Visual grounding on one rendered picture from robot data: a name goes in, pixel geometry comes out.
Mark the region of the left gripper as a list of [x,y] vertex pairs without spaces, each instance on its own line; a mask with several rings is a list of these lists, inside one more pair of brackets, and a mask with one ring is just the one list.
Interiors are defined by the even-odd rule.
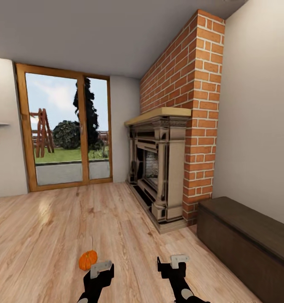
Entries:
[[88,287],[95,286],[99,290],[99,295],[101,294],[102,288],[111,285],[111,279],[114,277],[114,264],[112,264],[110,269],[105,269],[100,271],[98,277],[91,279],[90,271],[83,278],[85,290]]

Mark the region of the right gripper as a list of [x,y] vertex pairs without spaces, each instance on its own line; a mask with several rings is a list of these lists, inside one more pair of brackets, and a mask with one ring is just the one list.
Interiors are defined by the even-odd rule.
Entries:
[[186,264],[184,262],[178,263],[178,269],[172,269],[172,267],[168,263],[161,264],[159,257],[157,257],[157,260],[157,269],[158,271],[161,271],[162,278],[169,279],[171,284],[173,279],[177,276],[181,276],[183,278],[186,277]]

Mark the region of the pumpkin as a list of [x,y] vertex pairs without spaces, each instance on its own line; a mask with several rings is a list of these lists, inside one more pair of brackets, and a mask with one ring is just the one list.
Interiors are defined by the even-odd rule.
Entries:
[[97,252],[91,250],[82,255],[82,257],[79,259],[79,268],[83,271],[87,271],[90,269],[91,265],[95,264],[97,262],[98,256]]

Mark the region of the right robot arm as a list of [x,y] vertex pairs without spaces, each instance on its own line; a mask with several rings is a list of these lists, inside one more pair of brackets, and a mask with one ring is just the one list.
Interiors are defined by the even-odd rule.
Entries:
[[157,269],[158,271],[161,271],[162,278],[169,279],[172,285],[174,296],[176,298],[174,303],[210,303],[209,301],[205,302],[194,296],[194,293],[184,280],[186,277],[185,262],[190,260],[190,256],[188,254],[171,255],[170,264],[161,264],[159,257],[157,257],[157,260]]

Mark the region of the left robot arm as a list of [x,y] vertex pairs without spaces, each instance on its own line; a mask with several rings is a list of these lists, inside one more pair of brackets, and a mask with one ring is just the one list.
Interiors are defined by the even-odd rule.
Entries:
[[102,288],[111,285],[114,277],[114,264],[111,260],[91,265],[90,271],[83,278],[85,292],[77,303],[98,303]]

